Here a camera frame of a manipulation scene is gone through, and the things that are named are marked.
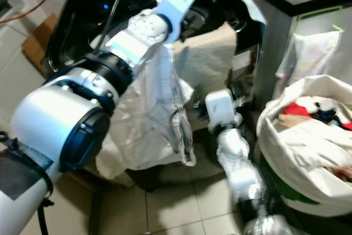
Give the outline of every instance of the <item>white plastic bag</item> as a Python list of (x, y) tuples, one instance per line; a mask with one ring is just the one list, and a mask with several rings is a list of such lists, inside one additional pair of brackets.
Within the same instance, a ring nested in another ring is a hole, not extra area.
[[(258, 145), (275, 173), (297, 192), (321, 203), (326, 211), (316, 215), (332, 216), (352, 211), (352, 186), (323, 167), (311, 170), (299, 165), (289, 146), (279, 137), (273, 122), (292, 102), (302, 96), (321, 96), (335, 99), (352, 109), (352, 86), (328, 75), (306, 77), (284, 90), (281, 97), (271, 101), (258, 119)], [(334, 212), (328, 212), (329, 206)]]

